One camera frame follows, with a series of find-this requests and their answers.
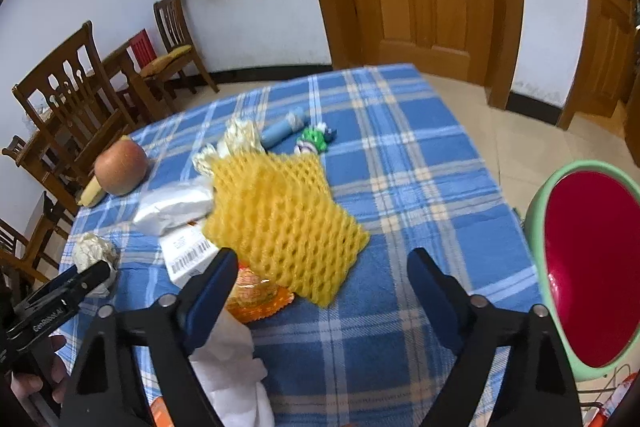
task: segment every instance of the white tissue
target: white tissue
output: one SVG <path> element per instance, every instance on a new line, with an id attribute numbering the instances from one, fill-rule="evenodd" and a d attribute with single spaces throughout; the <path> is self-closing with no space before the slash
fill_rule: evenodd
<path id="1" fill-rule="evenodd" d="M 189 357 L 191 366 L 225 427 L 273 427 L 261 380 L 267 370 L 254 359 L 251 331 L 223 309 L 207 342 Z"/>
<path id="2" fill-rule="evenodd" d="M 94 233 L 86 232 L 74 245 L 71 256 L 78 268 L 78 273 L 83 272 L 98 261 L 107 261 L 111 270 L 109 278 L 105 282 L 98 284 L 87 296 L 108 297 L 109 286 L 113 284 L 118 275 L 116 270 L 118 254 L 113 243 L 98 237 Z"/>

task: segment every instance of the table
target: table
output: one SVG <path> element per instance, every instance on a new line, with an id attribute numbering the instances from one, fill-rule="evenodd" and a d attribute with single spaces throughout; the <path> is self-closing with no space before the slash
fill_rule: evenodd
<path id="1" fill-rule="evenodd" d="M 312 75 L 224 98 L 131 135 L 154 158 L 145 182 L 123 198 L 82 209 L 66 245 L 94 231 L 122 252 L 116 309 L 149 306 L 176 293 L 156 238 L 134 231 L 140 196 L 196 176 L 191 156 L 217 140 L 232 115 L 262 127 L 302 105 L 337 139 L 322 155 L 335 201 L 371 233 L 334 303 L 303 298 L 251 325 L 264 380 L 284 426 L 418 425 L 454 358 L 438 345 L 406 275 L 406 254 L 425 247 L 468 292 L 500 307 L 528 311 L 540 301 L 536 272 L 518 220 L 478 151 L 437 93 L 407 64 Z M 292 152 L 295 137 L 276 147 Z M 75 359 L 92 315 L 107 302 L 88 299 L 67 323 L 62 357 Z M 475 422 L 484 425 L 504 371 L 497 353 Z M 159 395 L 148 353 L 140 366 L 149 399 Z"/>

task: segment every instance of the human hand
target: human hand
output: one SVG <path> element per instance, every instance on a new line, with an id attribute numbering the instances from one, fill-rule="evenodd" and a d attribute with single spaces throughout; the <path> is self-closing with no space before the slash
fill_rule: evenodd
<path id="1" fill-rule="evenodd" d="M 53 335 L 52 337 L 49 337 L 49 339 L 54 351 L 61 349 L 66 344 L 66 338 L 63 335 Z M 53 357 L 51 378 L 57 384 L 56 388 L 53 390 L 53 400 L 57 403 L 62 403 L 62 400 L 65 397 L 68 374 L 66 372 L 65 363 L 57 355 L 54 355 Z M 20 402 L 23 402 L 29 395 L 37 393 L 41 389 L 42 380 L 40 377 L 36 377 L 35 375 L 25 375 L 23 373 L 12 375 L 11 377 L 11 390 Z"/>

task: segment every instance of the orange packaging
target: orange packaging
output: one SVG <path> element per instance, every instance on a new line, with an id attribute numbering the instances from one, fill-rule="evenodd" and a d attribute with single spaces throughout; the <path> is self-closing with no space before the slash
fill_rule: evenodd
<path id="1" fill-rule="evenodd" d="M 290 304 L 293 293 L 268 279 L 259 277 L 246 265 L 240 264 L 238 279 L 226 309 L 242 324 L 264 319 Z"/>
<path id="2" fill-rule="evenodd" d="M 151 404 L 151 414 L 154 416 L 156 427 L 174 427 L 174 421 L 169 416 L 169 411 L 164 404 L 162 396 L 158 396 Z"/>

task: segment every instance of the beige floor tile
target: beige floor tile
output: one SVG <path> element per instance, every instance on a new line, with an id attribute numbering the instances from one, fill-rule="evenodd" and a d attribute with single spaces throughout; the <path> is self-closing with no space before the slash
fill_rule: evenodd
<path id="1" fill-rule="evenodd" d="M 490 170 L 491 177 L 494 179 L 496 185 L 500 185 L 500 171 Z"/>
<path id="2" fill-rule="evenodd" d="M 581 112 L 575 114 L 574 120 L 576 117 L 580 117 L 596 123 L 600 127 L 603 127 L 604 129 L 609 131 L 611 134 L 620 136 L 621 138 L 625 137 L 626 108 L 620 100 L 618 100 L 618 104 L 616 105 L 616 108 L 610 118 L 599 116 L 597 114 L 585 114 Z"/>
<path id="3" fill-rule="evenodd" d="M 58 276 L 58 269 L 45 261 L 40 261 L 38 263 L 38 271 L 42 273 L 44 277 L 48 277 L 49 279 L 55 279 L 55 277 Z"/>
<path id="4" fill-rule="evenodd" d="M 205 105 L 206 103 L 233 96 L 235 94 L 266 87 L 275 84 L 275 82 L 232 82 L 230 84 L 218 84 L 220 92 L 214 92 L 209 86 L 199 86 L 196 88 L 197 93 L 191 94 L 188 89 L 179 89 L 176 91 L 177 98 L 175 105 L 178 110 L 185 111 L 194 107 Z"/>
<path id="5" fill-rule="evenodd" d="M 500 172 L 500 187 L 502 188 L 502 194 L 504 199 L 507 200 L 510 206 L 517 208 L 520 213 L 520 217 L 524 219 L 529 208 L 529 203 L 536 195 L 536 192 L 540 188 L 539 184 L 518 180 L 505 176 L 503 172 Z"/>
<path id="6" fill-rule="evenodd" d="M 447 104 L 452 100 L 463 98 L 486 105 L 486 95 L 484 93 L 484 87 L 482 86 L 460 80 L 453 80 L 451 78 L 444 78 L 442 76 L 435 76 L 434 74 L 423 74 L 422 76 Z"/>
<path id="7" fill-rule="evenodd" d="M 571 125 L 567 130 L 567 136 L 580 137 L 595 144 L 598 146 L 598 149 L 602 151 L 618 153 L 630 158 L 625 140 L 622 137 L 609 132 L 593 121 L 583 118 L 578 114 L 571 121 Z"/>
<path id="8" fill-rule="evenodd" d="M 574 160 L 599 160 L 610 163 L 640 183 L 640 169 L 635 165 L 626 147 L 619 147 L 619 144 L 616 143 L 617 139 L 613 135 L 610 135 L 609 140 L 603 140 L 599 137 L 585 140 L 574 134 L 566 135 L 566 141 Z"/>
<path id="9" fill-rule="evenodd" d="M 492 110 L 500 176 L 542 185 L 573 160 L 564 131 L 520 114 Z"/>
<path id="10" fill-rule="evenodd" d="M 490 171 L 498 171 L 498 149 L 491 108 L 485 103 L 478 103 L 473 92 L 465 90 L 461 90 L 458 96 L 445 100 L 445 103 L 465 128 L 487 168 Z"/>

